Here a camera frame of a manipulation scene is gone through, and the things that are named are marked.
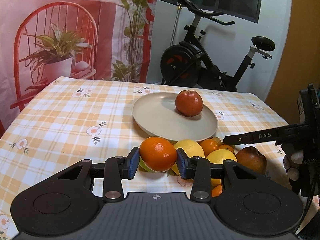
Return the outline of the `gloved hand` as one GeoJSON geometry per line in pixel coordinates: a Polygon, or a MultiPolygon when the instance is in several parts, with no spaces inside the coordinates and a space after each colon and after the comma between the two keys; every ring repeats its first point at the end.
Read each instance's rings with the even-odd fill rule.
{"type": "Polygon", "coordinates": [[[284,151],[285,156],[283,158],[283,167],[286,170],[286,174],[289,178],[291,190],[295,194],[300,193],[299,179],[299,167],[303,162],[304,153],[302,150],[296,151],[292,144],[282,144],[281,149],[284,151]]]}

